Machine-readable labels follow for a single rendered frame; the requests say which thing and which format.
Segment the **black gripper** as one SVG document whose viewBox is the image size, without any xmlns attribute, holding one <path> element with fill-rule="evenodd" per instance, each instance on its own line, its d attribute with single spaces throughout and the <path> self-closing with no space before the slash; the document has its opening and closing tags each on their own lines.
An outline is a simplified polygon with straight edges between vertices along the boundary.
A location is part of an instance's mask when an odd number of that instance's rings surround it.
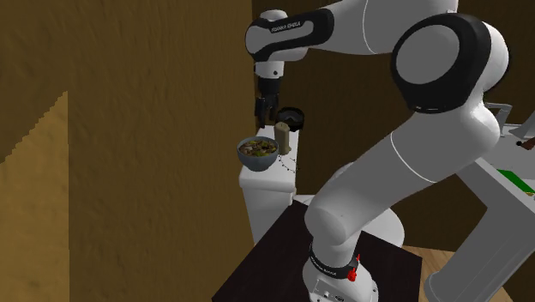
<svg viewBox="0 0 535 302">
<path fill-rule="evenodd" d="M 277 117 L 279 108 L 280 79 L 279 78 L 262 78 L 257 79 L 257 90 L 261 97 L 255 98 L 255 116 L 258 121 L 258 127 L 265 127 L 266 110 L 270 121 Z"/>
</svg>

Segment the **black bowl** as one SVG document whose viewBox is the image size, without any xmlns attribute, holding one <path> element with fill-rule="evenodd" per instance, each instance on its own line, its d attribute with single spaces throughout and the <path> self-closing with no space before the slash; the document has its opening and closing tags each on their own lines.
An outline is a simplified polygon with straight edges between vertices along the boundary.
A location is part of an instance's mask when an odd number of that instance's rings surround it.
<svg viewBox="0 0 535 302">
<path fill-rule="evenodd" d="M 283 122 L 289 126 L 291 132 L 296 132 L 304 127 L 304 119 L 304 112 L 299 108 L 283 107 L 278 110 L 275 123 Z"/>
</svg>

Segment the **beige pillar candle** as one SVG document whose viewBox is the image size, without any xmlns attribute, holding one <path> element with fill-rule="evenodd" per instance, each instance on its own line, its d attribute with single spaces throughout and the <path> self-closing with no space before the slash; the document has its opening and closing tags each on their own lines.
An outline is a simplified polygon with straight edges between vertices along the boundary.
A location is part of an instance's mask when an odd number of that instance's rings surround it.
<svg viewBox="0 0 535 302">
<path fill-rule="evenodd" d="M 279 145 L 279 154 L 289 154 L 292 148 L 290 147 L 290 127 L 284 122 L 278 122 L 274 126 L 274 140 Z"/>
</svg>

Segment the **grey-blue bowl with food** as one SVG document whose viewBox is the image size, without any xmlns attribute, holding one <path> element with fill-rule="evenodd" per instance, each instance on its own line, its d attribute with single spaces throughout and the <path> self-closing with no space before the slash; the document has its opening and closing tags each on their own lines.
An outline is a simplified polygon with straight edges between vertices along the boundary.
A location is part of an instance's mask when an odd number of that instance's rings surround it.
<svg viewBox="0 0 535 302">
<path fill-rule="evenodd" d="M 237 145 L 237 157 L 251 171 L 263 172 L 279 157 L 279 144 L 265 136 L 248 137 Z"/>
</svg>

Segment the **dark robot stand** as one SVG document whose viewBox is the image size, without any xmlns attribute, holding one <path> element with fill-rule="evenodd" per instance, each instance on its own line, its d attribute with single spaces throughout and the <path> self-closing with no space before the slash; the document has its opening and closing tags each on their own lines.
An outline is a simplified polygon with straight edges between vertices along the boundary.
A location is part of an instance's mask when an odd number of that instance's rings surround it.
<svg viewBox="0 0 535 302">
<path fill-rule="evenodd" d="M 294 200 L 212 297 L 212 302 L 310 302 L 302 269 L 312 241 L 307 206 Z M 418 302 L 422 258 L 362 232 L 355 254 L 378 286 L 378 302 Z"/>
</svg>

